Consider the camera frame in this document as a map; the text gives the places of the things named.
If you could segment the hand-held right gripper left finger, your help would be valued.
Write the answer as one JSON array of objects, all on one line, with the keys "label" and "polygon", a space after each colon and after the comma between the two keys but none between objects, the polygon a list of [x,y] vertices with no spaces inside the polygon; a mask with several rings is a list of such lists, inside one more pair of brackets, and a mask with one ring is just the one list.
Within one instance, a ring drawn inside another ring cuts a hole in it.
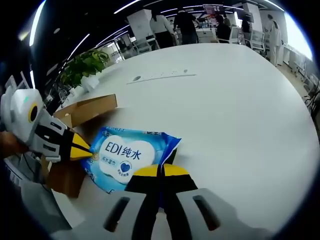
[{"label": "hand-held right gripper left finger", "polygon": [[160,166],[137,170],[125,190],[100,200],[84,221],[51,235],[54,240],[149,240],[160,205]]}]

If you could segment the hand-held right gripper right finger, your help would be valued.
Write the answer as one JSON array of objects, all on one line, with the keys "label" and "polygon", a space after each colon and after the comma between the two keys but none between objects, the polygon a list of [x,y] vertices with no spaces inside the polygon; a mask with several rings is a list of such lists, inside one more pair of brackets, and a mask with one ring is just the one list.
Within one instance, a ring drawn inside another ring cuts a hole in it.
[{"label": "hand-held right gripper right finger", "polygon": [[160,172],[164,212],[174,240],[269,240],[264,228],[242,222],[236,209],[207,188],[198,188],[182,167]]}]

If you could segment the person's left hand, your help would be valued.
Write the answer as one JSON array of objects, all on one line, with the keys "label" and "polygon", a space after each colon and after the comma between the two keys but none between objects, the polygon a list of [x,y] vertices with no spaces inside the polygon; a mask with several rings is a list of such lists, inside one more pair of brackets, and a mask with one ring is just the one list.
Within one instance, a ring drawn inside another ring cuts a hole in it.
[{"label": "person's left hand", "polygon": [[29,148],[21,143],[11,132],[2,131],[0,133],[0,157],[2,159],[15,154],[24,154]]}]

